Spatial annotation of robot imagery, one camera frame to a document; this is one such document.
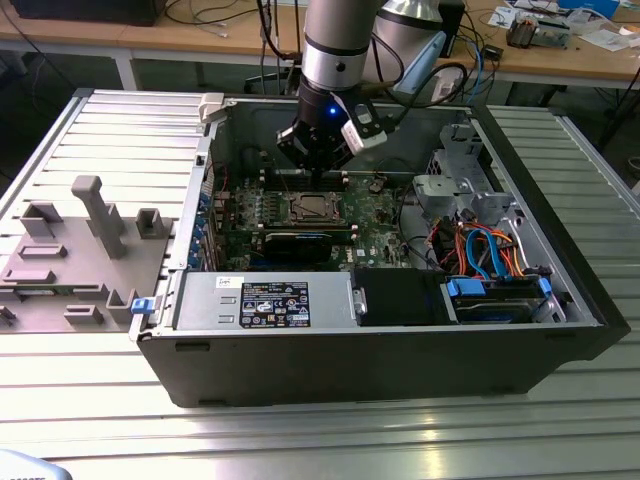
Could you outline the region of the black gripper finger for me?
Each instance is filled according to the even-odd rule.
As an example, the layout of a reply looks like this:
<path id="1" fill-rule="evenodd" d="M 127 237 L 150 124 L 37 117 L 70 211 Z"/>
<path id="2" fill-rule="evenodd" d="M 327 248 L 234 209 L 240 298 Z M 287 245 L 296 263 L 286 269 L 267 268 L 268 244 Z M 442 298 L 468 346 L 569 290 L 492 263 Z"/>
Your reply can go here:
<path id="1" fill-rule="evenodd" d="M 317 189 L 323 171 L 323 144 L 317 130 L 301 120 L 295 120 L 289 128 L 277 132 L 276 146 L 297 168 L 310 173 L 311 188 Z"/>
<path id="2" fill-rule="evenodd" d="M 340 189 L 345 174 L 343 167 L 354 158 L 346 142 L 328 152 L 321 161 L 321 188 Z"/>

